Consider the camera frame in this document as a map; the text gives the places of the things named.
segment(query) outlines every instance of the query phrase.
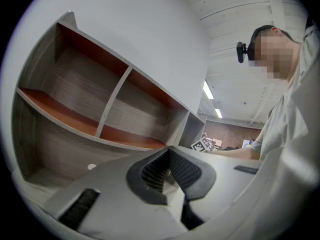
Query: round hole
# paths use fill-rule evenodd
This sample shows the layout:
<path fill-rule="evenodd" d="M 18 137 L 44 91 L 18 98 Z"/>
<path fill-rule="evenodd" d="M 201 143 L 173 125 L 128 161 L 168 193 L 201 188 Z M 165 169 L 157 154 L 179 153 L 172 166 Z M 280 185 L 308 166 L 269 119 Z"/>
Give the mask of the round hole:
<path fill-rule="evenodd" d="M 96 165 L 93 164 L 93 163 L 90 163 L 90 164 L 88 165 L 88 169 L 89 169 L 89 170 L 92 170 L 92 169 L 95 168 L 95 167 L 96 167 Z"/>

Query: brown wall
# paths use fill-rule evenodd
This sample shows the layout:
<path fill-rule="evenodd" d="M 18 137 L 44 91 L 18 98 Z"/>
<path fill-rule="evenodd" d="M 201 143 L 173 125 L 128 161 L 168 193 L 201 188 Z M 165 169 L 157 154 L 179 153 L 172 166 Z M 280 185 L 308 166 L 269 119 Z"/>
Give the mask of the brown wall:
<path fill-rule="evenodd" d="M 242 147 L 244 140 L 255 140 L 261 130 L 245 128 L 220 122 L 206 121 L 204 133 L 207 137 L 222 141 L 221 148 Z"/>

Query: gray shirt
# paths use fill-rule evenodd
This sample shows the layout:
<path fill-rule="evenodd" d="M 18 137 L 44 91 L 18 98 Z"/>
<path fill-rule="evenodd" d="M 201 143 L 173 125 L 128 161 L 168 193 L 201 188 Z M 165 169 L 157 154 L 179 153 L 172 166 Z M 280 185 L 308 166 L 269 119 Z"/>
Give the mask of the gray shirt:
<path fill-rule="evenodd" d="M 279 102 L 269 112 L 267 121 L 259 137 L 252 143 L 251 149 L 260 152 L 260 160 L 264 160 L 269 151 L 284 146 L 294 138 L 306 135 L 309 127 L 302 116 L 304 106 L 297 105 L 293 94 L 308 86 L 301 86 L 306 75 L 315 75 L 319 71 L 320 62 L 320 31 L 316 24 L 307 28 L 304 32 L 303 44 L 300 48 L 299 63 L 290 87 L 284 92 Z M 300 99 L 320 99 L 318 95 Z"/>

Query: wall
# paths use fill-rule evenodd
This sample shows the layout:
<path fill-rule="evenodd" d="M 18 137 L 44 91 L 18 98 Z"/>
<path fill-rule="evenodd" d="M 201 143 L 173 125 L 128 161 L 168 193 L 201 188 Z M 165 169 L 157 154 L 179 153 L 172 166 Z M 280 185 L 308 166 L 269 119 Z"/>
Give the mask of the wall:
<path fill-rule="evenodd" d="M 34 0 L 15 28 L 1 65 L 0 129 L 7 153 L 14 153 L 11 109 L 20 71 L 41 35 L 67 11 L 75 13 L 80 30 L 197 112 L 210 39 L 182 0 Z"/>
<path fill-rule="evenodd" d="M 261 130 L 207 120 L 203 132 L 206 132 L 208 138 L 221 140 L 221 148 L 225 149 L 241 148 L 244 140 L 255 140 Z"/>

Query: ceiling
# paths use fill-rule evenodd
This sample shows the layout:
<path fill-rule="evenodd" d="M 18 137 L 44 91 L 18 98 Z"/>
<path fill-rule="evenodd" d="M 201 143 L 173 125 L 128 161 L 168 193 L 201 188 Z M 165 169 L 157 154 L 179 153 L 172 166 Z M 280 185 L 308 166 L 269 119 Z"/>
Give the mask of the ceiling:
<path fill-rule="evenodd" d="M 206 80 L 214 99 L 202 94 L 198 112 L 207 120 L 261 129 L 286 89 L 260 69 L 238 62 L 236 44 L 249 44 L 254 30 L 274 25 L 302 43 L 307 12 L 298 0 L 184 0 L 207 29 L 211 42 Z M 220 109 L 222 119 L 215 109 Z"/>

